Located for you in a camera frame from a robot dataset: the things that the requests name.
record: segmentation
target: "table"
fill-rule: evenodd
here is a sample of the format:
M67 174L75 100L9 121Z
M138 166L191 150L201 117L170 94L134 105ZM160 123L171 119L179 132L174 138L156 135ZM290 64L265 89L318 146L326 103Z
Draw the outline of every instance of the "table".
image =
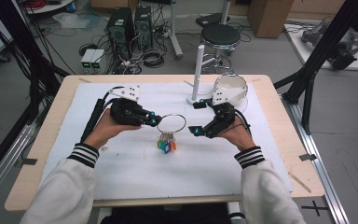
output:
M324 187L316 175L310 161L302 161L298 156L306 153L296 130L287 115L282 102L269 77L264 75L243 76L255 88L266 120L281 153L286 170L293 186L293 197L319 197L324 195ZM213 83L217 75L202 76L201 82ZM72 103L76 88L80 83L179 83L192 82L194 75L125 75L125 76L69 76L66 77L48 112L48 115L34 141L28 158L37 159L36 165L24 165L7 197L5 208L8 211L24 211L37 192L43 168L52 148L65 114ZM216 197L160 198L147 200L98 201L94 206L129 206L145 204L218 203L236 202L240 195Z

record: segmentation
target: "sleeve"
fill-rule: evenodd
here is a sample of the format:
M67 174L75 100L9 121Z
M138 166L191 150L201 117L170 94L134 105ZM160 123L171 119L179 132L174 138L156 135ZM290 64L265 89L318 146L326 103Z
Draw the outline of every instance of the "sleeve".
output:
M87 223L97 174L98 150L76 144L72 154L51 171L40 186L21 223Z
M235 155L242 167L242 208L248 224L306 223L281 177L260 147Z

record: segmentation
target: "black stool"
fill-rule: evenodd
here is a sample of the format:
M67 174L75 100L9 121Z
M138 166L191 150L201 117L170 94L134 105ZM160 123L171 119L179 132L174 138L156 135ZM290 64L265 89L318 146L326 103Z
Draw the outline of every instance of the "black stool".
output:
M206 46L214 48L214 54L205 54L204 58L213 57L214 60L211 63L206 64L202 68L202 71L208 72L212 70L212 73L218 73L219 69L227 70L224 73L233 72L231 68L231 61L220 54L220 50L225 49L232 52L236 46L241 42L241 34L235 28L223 25L223 24L210 24L207 25L201 31L201 43Z

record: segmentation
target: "hand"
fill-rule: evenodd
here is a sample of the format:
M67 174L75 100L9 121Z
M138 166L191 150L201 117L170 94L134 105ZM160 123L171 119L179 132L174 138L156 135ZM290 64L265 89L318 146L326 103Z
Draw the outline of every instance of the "hand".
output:
M94 131L84 140L84 143L99 149L107 143L107 141L119 133L127 130L138 130L141 126L120 125L117 124L112 117L110 117L110 109L103 112Z
M240 151L255 147L252 136L246 131L242 120L238 116L235 116L234 122L217 136L226 138L228 142L236 146Z

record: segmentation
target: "black and white striped cuff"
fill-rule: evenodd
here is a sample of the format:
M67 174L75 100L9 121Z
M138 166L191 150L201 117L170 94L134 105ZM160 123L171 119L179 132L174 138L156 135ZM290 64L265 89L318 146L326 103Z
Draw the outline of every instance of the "black and white striped cuff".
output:
M75 144L74 151L72 151L72 154L68 157L68 159L80 161L81 163L94 168L98 157L100 157L100 153L97 149L84 143L77 143Z
M263 152L261 147L251 147L245 151L242 151L234 156L234 158L240 163L242 169L248 166L256 165L261 161L264 161Z

